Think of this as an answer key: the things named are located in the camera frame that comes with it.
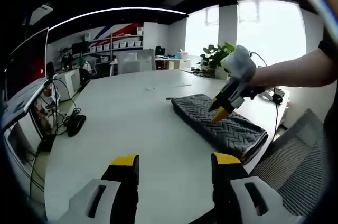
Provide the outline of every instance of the gray knit cushion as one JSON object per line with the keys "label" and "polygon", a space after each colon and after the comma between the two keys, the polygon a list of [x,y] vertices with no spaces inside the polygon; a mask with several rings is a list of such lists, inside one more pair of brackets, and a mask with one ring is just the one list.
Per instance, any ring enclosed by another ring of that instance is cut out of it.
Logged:
{"label": "gray knit cushion", "polygon": [[228,119],[211,122],[216,114],[208,112],[211,103],[212,99],[203,94],[172,99],[176,113],[218,152],[236,156],[246,164],[268,138],[267,132],[235,112]]}

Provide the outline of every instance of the ceiling light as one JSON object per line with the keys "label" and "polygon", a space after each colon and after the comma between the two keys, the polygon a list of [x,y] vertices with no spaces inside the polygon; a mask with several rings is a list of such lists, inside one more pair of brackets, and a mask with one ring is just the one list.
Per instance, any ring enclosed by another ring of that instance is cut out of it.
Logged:
{"label": "ceiling light", "polygon": [[155,7],[138,7],[138,6],[131,6],[131,7],[116,7],[116,8],[109,8],[109,9],[103,9],[103,10],[99,10],[99,11],[94,11],[94,12],[90,12],[87,14],[81,14],[79,16],[70,18],[64,22],[60,22],[59,24],[49,28],[49,30],[52,30],[64,23],[73,21],[75,19],[87,16],[87,15],[91,15],[91,14],[97,14],[97,13],[103,13],[103,12],[109,12],[109,11],[116,11],[116,10],[129,10],[129,9],[137,9],[137,10],[156,10],[156,11],[165,11],[165,12],[169,12],[169,13],[175,13],[175,14],[184,14],[186,15],[186,13],[180,12],[180,11],[175,11],[175,10],[170,10],[170,9],[164,9],[164,8],[155,8]]}

